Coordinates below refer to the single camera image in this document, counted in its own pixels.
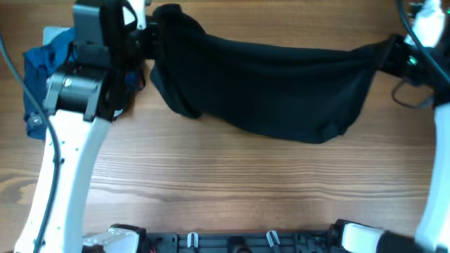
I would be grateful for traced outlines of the black t-shirt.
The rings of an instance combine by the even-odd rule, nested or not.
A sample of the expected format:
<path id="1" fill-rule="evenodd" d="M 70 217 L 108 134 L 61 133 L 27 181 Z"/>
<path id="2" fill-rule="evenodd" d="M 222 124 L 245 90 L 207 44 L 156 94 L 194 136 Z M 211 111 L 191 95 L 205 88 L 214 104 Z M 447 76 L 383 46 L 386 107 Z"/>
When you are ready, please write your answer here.
<path id="1" fill-rule="evenodd" d="M 360 115 L 383 43 L 351 51 L 289 48 L 206 33 L 177 4 L 154 10 L 150 78 L 174 112 L 304 143 L 343 135 Z"/>

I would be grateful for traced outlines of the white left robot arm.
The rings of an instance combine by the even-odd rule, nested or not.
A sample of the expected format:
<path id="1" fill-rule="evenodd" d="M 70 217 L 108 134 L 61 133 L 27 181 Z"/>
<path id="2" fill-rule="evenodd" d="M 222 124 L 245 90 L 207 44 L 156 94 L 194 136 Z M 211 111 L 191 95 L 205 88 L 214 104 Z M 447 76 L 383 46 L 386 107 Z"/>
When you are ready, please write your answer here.
<path id="1" fill-rule="evenodd" d="M 124 107 L 125 79 L 147 59 L 146 1 L 77 1 L 75 37 L 37 106 L 47 126 L 37 187 L 16 252 L 81 252 L 91 176 Z"/>

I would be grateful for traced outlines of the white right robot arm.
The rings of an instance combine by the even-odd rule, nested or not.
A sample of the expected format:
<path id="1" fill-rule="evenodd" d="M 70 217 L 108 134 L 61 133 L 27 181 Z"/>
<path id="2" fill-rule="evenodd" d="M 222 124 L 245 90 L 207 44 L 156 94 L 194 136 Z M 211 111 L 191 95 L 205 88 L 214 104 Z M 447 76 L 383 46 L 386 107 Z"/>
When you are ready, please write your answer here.
<path id="1" fill-rule="evenodd" d="M 268 176 L 266 155 L 239 155 L 220 228 L 324 228 L 346 219 L 413 235 L 428 200 L 437 139 L 433 111 L 402 108 L 389 98 L 398 83 L 377 72 L 356 124 L 319 147 L 311 202 L 275 194 L 288 184 Z"/>

